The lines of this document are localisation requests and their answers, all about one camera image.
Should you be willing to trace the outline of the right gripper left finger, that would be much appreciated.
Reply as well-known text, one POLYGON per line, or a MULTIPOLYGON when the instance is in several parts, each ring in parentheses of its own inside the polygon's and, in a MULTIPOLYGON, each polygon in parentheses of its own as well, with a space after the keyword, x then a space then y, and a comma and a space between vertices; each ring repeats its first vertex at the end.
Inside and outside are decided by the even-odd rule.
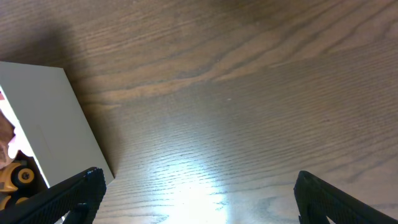
POLYGON ((92 223, 106 193, 103 170, 90 167, 1 211, 1 223, 92 223))

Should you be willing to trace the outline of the white cardboard box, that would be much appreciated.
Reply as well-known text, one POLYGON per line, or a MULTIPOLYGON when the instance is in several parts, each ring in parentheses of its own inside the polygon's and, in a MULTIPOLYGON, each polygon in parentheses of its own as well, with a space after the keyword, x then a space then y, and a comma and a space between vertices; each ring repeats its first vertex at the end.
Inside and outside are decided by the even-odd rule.
POLYGON ((90 167, 114 180, 64 69, 1 62, 1 92, 47 187, 90 167))

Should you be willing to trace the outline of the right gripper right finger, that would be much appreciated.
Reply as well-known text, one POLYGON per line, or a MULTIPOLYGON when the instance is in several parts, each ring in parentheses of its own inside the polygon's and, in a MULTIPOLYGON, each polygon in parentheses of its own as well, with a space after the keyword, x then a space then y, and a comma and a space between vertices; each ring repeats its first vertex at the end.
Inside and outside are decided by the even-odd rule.
POLYGON ((298 173, 294 196, 300 224, 397 224, 396 219, 305 170, 298 173))

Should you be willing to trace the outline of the brown plush toy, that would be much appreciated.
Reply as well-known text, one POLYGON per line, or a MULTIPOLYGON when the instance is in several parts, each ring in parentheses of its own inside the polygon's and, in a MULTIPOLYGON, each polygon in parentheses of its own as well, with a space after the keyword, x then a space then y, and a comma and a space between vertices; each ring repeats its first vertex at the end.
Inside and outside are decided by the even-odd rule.
POLYGON ((14 126, 11 124, 11 122, 4 116, 4 114, 1 112, 0 114, 0 155, 1 155, 1 169, 9 165, 13 159, 10 158, 8 154, 8 149, 9 149, 9 143, 15 136, 14 134, 14 126))

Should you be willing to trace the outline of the grey yellow toy truck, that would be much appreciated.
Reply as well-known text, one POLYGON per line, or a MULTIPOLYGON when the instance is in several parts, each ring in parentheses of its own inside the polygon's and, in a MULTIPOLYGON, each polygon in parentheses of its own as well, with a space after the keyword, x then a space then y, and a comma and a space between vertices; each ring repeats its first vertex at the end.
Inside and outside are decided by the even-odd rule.
POLYGON ((29 187, 34 183, 35 173, 26 161, 12 162, 1 169, 1 210, 21 203, 30 197, 29 187))

